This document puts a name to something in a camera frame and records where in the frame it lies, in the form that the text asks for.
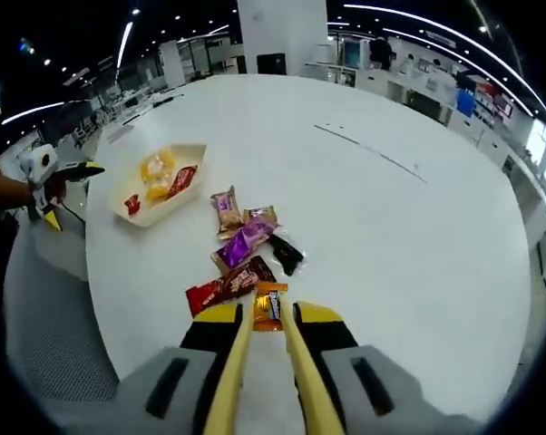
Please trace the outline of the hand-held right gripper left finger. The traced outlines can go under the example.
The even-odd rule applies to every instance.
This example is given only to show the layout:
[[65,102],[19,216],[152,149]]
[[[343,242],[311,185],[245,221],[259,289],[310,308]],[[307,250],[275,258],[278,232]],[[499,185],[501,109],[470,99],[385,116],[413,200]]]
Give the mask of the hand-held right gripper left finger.
[[232,434],[244,365],[242,304],[219,304],[123,379],[99,414],[66,424],[65,434]]

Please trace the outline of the person's left hand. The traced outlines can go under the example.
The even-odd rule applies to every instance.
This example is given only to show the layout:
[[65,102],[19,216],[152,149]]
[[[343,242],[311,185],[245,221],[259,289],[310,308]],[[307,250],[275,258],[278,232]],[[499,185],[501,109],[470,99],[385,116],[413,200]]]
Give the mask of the person's left hand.
[[64,179],[48,179],[44,184],[46,198],[56,203],[62,203],[66,196],[66,181]]

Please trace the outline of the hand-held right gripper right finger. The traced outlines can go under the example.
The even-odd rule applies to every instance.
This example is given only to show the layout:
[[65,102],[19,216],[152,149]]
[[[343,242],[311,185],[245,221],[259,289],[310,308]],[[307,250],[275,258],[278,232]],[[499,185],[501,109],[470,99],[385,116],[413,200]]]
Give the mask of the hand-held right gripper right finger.
[[445,414],[420,382],[332,309],[292,305],[292,364],[308,434],[479,434],[479,422]]

